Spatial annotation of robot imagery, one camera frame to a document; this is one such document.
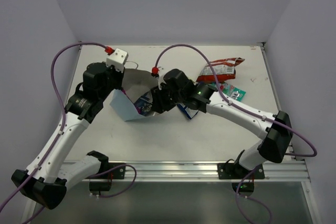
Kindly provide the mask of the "red snack mix bag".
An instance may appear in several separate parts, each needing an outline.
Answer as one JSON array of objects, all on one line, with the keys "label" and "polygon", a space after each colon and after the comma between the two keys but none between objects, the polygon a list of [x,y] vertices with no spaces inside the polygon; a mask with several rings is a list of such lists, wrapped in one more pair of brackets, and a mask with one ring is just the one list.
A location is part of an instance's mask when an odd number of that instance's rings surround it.
[{"label": "red snack mix bag", "polygon": [[[225,82],[227,80],[235,79],[236,67],[244,61],[245,59],[240,57],[211,61],[211,66],[217,76],[218,82]],[[209,65],[204,66],[196,81],[204,83],[215,82],[215,77]]]}]

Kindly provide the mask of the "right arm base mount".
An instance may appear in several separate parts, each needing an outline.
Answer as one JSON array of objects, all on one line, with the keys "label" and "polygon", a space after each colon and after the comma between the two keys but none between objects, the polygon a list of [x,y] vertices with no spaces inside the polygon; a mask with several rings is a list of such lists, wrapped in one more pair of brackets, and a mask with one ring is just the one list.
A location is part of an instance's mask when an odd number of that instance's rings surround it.
[{"label": "right arm base mount", "polygon": [[233,159],[229,159],[223,163],[217,163],[218,178],[221,180],[236,180],[232,182],[232,190],[234,192],[239,189],[238,194],[243,197],[249,197],[255,190],[255,180],[265,179],[263,165],[257,166],[256,170],[252,172],[239,186],[241,180],[247,176],[250,171],[236,164]]}]

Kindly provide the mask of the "blue white snack bag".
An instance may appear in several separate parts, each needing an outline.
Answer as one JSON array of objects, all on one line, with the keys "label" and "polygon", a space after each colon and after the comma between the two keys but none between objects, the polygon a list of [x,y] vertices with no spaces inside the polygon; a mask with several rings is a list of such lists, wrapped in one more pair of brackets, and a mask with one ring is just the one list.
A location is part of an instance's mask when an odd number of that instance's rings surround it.
[{"label": "blue white snack bag", "polygon": [[192,110],[184,104],[177,104],[176,106],[189,120],[198,114],[198,110]]}]

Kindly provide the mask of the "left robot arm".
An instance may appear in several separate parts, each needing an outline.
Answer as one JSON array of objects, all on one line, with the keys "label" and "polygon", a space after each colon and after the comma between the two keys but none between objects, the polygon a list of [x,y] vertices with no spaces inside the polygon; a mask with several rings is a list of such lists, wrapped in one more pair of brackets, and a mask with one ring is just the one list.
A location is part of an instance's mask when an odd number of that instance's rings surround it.
[{"label": "left robot arm", "polygon": [[91,63],[83,81],[69,98],[59,126],[34,161],[25,170],[17,169],[13,183],[20,192],[47,209],[56,208],[66,192],[83,179],[95,175],[104,178],[109,172],[108,157],[91,151],[80,161],[63,168],[65,158],[77,139],[103,109],[114,90],[122,88],[124,66]]}]

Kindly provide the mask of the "green mint candy bag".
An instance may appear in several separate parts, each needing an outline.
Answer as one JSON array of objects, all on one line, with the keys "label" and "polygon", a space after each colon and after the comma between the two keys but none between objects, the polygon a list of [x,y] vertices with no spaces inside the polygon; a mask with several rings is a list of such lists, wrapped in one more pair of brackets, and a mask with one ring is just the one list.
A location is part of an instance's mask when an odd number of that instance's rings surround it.
[{"label": "green mint candy bag", "polygon": [[222,82],[219,84],[219,87],[220,87],[220,90],[222,91],[222,93],[234,100],[237,100],[237,101],[241,101],[246,92],[231,85],[231,84],[228,84],[226,82]]}]

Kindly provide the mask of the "light blue paper bag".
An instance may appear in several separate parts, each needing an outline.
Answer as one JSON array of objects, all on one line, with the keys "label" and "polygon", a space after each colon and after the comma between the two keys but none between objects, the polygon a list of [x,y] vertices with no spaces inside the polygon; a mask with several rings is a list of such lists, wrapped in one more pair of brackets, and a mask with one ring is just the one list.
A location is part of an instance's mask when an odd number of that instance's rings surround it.
[{"label": "light blue paper bag", "polygon": [[159,113],[154,111],[152,116],[142,116],[134,106],[134,102],[141,95],[157,86],[157,79],[149,71],[125,68],[122,88],[113,91],[110,107],[125,122],[157,116]]}]

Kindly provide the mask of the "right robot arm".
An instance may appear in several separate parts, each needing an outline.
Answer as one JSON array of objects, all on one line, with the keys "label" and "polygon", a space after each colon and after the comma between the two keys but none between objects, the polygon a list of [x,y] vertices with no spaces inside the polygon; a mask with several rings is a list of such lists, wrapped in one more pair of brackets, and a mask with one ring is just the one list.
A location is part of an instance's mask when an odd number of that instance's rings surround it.
[{"label": "right robot arm", "polygon": [[292,139],[287,113],[279,111],[272,114],[254,109],[225,96],[212,85],[195,84],[179,69],[164,71],[154,67],[152,76],[158,81],[158,85],[151,89],[154,112],[162,114],[183,105],[190,110],[225,118],[259,138],[255,145],[238,155],[234,165],[236,176],[246,178],[265,161],[283,161]]}]

